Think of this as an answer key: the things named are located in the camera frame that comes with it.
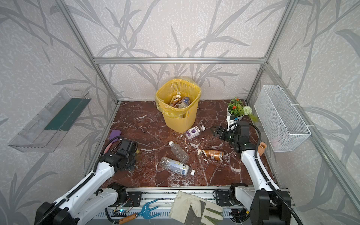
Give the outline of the brown milk tea bottle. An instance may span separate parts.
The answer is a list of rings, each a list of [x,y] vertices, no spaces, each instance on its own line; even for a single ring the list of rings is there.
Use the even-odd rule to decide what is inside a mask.
[[[198,155],[204,154],[207,158],[217,161],[223,161],[224,152],[218,150],[198,150]]]

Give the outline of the large clear water bottle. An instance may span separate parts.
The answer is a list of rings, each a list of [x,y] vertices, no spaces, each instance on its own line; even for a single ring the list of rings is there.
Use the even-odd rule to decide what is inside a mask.
[[[160,160],[160,166],[166,170],[172,171],[180,175],[195,175],[195,170],[191,169],[189,165],[177,160],[170,159],[168,157],[162,157],[162,159]]]

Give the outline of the purple grape label bottle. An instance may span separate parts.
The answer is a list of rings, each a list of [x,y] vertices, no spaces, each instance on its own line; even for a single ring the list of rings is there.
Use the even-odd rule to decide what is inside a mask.
[[[204,125],[195,126],[185,132],[185,136],[187,139],[192,139],[200,135],[201,132],[205,131],[206,128]]]

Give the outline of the clear ribbed plastic bottle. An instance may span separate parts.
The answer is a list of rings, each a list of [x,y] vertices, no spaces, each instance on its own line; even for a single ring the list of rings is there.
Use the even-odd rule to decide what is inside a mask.
[[[170,141],[169,146],[171,148],[172,153],[180,162],[184,164],[188,163],[189,155],[183,150],[183,148],[180,145],[174,143],[173,141]]]

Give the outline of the blue label water bottle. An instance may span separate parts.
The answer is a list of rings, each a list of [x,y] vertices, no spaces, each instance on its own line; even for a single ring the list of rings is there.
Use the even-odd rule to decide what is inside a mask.
[[[191,104],[190,98],[189,98],[189,97],[184,97],[184,98],[180,101],[180,104],[178,105],[178,108],[179,108],[179,109],[187,108],[190,104]]]

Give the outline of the yellow label tea bottle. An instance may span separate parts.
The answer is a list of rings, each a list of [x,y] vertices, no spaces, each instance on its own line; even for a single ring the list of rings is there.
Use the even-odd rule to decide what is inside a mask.
[[[175,107],[176,104],[182,99],[181,92],[176,92],[176,94],[172,97],[172,100],[170,101],[169,105],[171,107]]]

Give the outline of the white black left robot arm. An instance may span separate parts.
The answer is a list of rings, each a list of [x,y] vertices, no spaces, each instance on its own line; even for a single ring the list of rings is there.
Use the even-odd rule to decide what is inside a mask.
[[[85,225],[111,205],[127,203],[126,187],[111,183],[97,196],[92,195],[118,171],[135,168],[138,143],[116,136],[120,144],[102,150],[93,170],[53,203],[45,202],[36,211],[36,225]]]

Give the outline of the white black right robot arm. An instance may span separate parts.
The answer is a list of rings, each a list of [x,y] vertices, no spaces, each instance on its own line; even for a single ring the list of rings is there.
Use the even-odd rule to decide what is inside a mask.
[[[211,131],[215,137],[228,142],[240,154],[254,191],[249,190],[246,185],[233,185],[229,190],[229,198],[249,211],[253,225],[289,225],[293,218],[301,225],[300,217],[292,208],[290,195],[277,186],[261,161],[258,151],[262,138],[260,130],[247,122],[235,123],[235,126],[234,132],[222,126],[212,127]]]

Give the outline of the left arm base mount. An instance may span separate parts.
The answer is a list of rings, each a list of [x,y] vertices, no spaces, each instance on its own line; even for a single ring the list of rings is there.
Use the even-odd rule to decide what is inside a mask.
[[[140,191],[130,191],[122,192],[118,196],[119,207],[139,207],[142,199],[142,192]]]

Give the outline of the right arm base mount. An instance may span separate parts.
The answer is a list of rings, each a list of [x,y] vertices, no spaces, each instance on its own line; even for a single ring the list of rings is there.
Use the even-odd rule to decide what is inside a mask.
[[[216,200],[216,204],[222,207],[232,206],[229,197],[228,190],[216,189],[213,191],[213,197]]]

